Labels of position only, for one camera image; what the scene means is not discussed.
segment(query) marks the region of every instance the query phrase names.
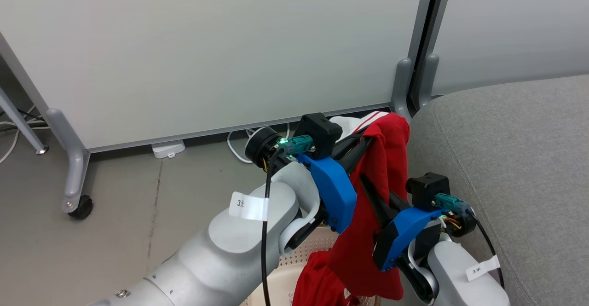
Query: white cloth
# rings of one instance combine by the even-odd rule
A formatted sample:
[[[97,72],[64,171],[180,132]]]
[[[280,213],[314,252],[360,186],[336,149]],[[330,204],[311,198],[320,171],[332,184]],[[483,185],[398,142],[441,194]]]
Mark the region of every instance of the white cloth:
[[[330,121],[339,124],[343,130],[341,137],[337,140],[339,141],[388,114],[392,113],[387,113],[385,111],[373,111],[361,119],[357,119],[356,117],[334,116],[330,119]]]

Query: gray sofa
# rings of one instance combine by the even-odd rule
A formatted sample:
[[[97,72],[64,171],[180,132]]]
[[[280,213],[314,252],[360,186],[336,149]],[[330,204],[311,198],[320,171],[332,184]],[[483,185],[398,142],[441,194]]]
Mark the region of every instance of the gray sofa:
[[[589,75],[439,97],[410,129],[410,177],[448,176],[473,206],[512,306],[589,305]],[[459,242],[491,257],[478,230]]]

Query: screw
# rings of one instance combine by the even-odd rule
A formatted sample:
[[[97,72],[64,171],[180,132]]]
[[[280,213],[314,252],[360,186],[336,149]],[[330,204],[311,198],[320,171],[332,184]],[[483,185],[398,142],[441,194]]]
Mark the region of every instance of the screw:
[[[131,293],[130,293],[129,291],[127,291],[127,290],[120,290],[120,291],[118,291],[118,293],[116,293],[115,295],[116,295],[118,298],[125,298],[125,297],[129,297],[129,295],[130,295],[130,294],[131,294]]]

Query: green connector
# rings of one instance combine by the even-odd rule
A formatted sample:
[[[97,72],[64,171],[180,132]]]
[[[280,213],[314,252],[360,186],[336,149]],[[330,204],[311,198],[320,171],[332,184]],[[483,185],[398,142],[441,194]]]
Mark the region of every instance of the green connector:
[[[463,213],[465,210],[469,209],[467,203],[458,199],[457,197],[452,197],[451,195],[447,195],[446,193],[438,193],[435,197],[436,206],[439,208],[456,212],[456,213]]]
[[[307,134],[288,139],[282,138],[276,146],[278,149],[284,149],[284,153],[287,155],[305,153],[314,150],[313,139]]]

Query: white partition board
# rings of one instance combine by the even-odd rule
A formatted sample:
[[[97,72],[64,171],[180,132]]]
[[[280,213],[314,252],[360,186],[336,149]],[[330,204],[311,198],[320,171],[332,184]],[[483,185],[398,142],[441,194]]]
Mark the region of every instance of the white partition board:
[[[0,0],[86,148],[387,103],[419,0]]]
[[[433,95],[589,74],[589,0],[448,0]]]

